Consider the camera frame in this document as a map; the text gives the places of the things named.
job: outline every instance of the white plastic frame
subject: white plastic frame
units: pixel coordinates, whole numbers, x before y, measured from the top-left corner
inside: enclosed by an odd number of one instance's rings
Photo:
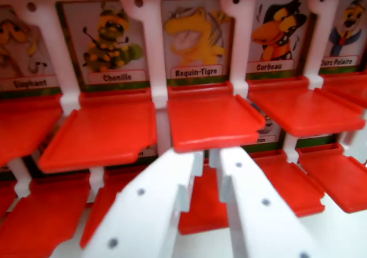
[[[171,257],[179,214],[189,211],[202,163],[203,152],[164,153],[118,193],[82,257]],[[235,258],[324,257],[241,147],[211,150],[209,163],[217,170],[220,199],[227,204]]]
[[[1,0],[1,4],[12,6],[25,22],[37,25],[41,29],[63,92],[61,105],[64,115],[67,116],[72,110],[80,108],[80,88],[58,21],[55,9],[57,1],[75,0]],[[247,97],[248,85],[245,82],[245,74],[252,28],[252,24],[248,20],[252,20],[255,0],[240,0],[238,4],[233,4],[232,0],[220,1],[223,10],[236,19],[230,81],[233,84],[234,94]],[[28,2],[36,4],[37,10],[35,12],[30,12],[27,9],[26,5]],[[161,0],[143,0],[144,5],[140,8],[135,6],[134,0],[121,0],[121,2],[128,15],[143,23],[152,100],[157,109],[158,152],[162,154],[170,147],[171,143],[166,112],[167,87],[162,41]],[[322,78],[318,76],[318,70],[333,23],[337,3],[338,0],[325,0],[323,2],[320,0],[309,0],[311,11],[319,15],[304,69],[304,75],[310,80],[311,89],[321,87],[323,83]],[[285,141],[283,148],[288,155],[288,161],[293,162],[296,159],[295,151],[293,151],[295,146],[294,138],[287,135],[286,139],[289,140]]]
[[[82,257],[171,257],[203,162],[203,152],[165,152],[118,193]]]

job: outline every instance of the white plastic hinge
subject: white plastic hinge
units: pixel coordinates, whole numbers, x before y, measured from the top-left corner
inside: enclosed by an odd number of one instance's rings
[[[24,161],[21,158],[12,159],[7,163],[7,166],[13,172],[17,183],[14,187],[14,191],[19,198],[25,198],[30,194],[29,184],[32,180]]]

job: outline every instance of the plastic toy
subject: plastic toy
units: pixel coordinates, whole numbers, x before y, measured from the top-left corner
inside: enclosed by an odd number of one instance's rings
[[[0,257],[87,202],[84,257],[226,226],[235,257],[324,257],[296,216],[367,209],[366,3],[1,0]]]

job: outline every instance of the white plastic post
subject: white plastic post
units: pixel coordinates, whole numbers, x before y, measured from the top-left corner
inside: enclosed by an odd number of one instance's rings
[[[364,109],[363,119],[367,123],[367,110]],[[358,131],[343,132],[338,139],[344,148],[344,155],[352,156],[360,163],[367,161],[367,124]]]
[[[171,147],[170,122],[167,110],[167,80],[163,52],[163,31],[161,24],[161,1],[142,0],[143,6],[137,7],[134,0],[121,0],[129,17],[142,22],[145,37],[151,97],[155,105],[158,134],[158,155]]]
[[[317,14],[310,50],[304,65],[303,74],[310,80],[309,89],[321,88],[323,78],[319,70],[326,45],[334,22],[339,0],[308,0],[310,10]]]
[[[297,163],[299,154],[296,151],[298,137],[292,136],[289,133],[286,133],[286,137],[283,143],[283,150],[287,155],[287,162],[289,163]]]
[[[227,205],[234,258],[324,257],[297,216],[241,147],[211,150]]]
[[[165,152],[118,193],[82,257],[171,257],[202,165],[203,152]]]
[[[156,109],[162,109],[167,106],[168,93],[163,51],[161,0],[142,1],[141,7],[137,7],[135,0],[121,0],[121,3],[130,17],[143,24],[152,100]]]
[[[50,55],[54,71],[60,84],[63,96],[61,106],[64,115],[80,108],[80,88],[71,63],[68,48],[63,35],[54,3],[37,1],[36,11],[31,12],[24,1],[14,1],[11,4],[15,12],[23,21],[39,27],[47,51]]]
[[[32,180],[24,161],[21,158],[12,159],[7,163],[7,166],[13,172],[17,179],[17,184],[14,187],[14,191],[19,198],[25,198],[30,194],[29,184]]]
[[[89,172],[91,172],[89,176],[91,191],[89,193],[88,202],[94,202],[98,190],[104,186],[104,167],[89,168]]]
[[[233,0],[220,0],[222,9],[235,21],[233,34],[233,48],[231,58],[231,74],[229,81],[233,85],[233,94],[247,98],[248,83],[246,82],[246,70],[249,47],[251,44],[252,20],[255,12],[256,0],[239,0],[234,4]]]

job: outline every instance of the cartoon caterpillar character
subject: cartoon caterpillar character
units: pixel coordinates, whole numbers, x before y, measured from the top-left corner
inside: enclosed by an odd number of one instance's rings
[[[220,25],[230,20],[221,11],[208,13],[203,7],[179,7],[171,13],[165,30],[174,37],[170,49],[182,57],[181,66],[194,60],[204,65],[217,64],[218,57],[225,54]]]
[[[98,23],[98,36],[94,39],[87,32],[87,28],[83,28],[92,42],[89,45],[87,53],[84,53],[85,64],[93,72],[106,72],[109,69],[118,69],[131,60],[138,60],[143,57],[143,49],[138,44],[124,45],[128,42],[128,37],[124,42],[119,42],[118,38],[124,36],[124,32],[128,30],[128,16],[123,9],[115,13],[112,9],[105,9],[102,3],[102,12]]]
[[[268,8],[262,26],[252,33],[252,41],[263,46],[262,61],[292,59],[289,38],[307,20],[299,7],[299,0],[293,0]]]
[[[32,31],[26,23],[20,20],[13,10],[10,10],[10,12],[14,18],[0,22],[0,67],[6,68],[11,66],[17,77],[23,77],[24,74],[21,68],[6,47],[12,43],[28,43],[29,46],[26,52],[31,59],[38,50],[39,34]],[[38,65],[32,66],[31,60],[29,60],[27,70],[35,74],[38,72]]]
[[[330,33],[329,41],[333,44],[330,56],[339,56],[345,45],[355,43],[360,39],[362,29],[356,31],[366,7],[363,0],[354,0],[344,11],[344,22],[340,28],[334,27]]]

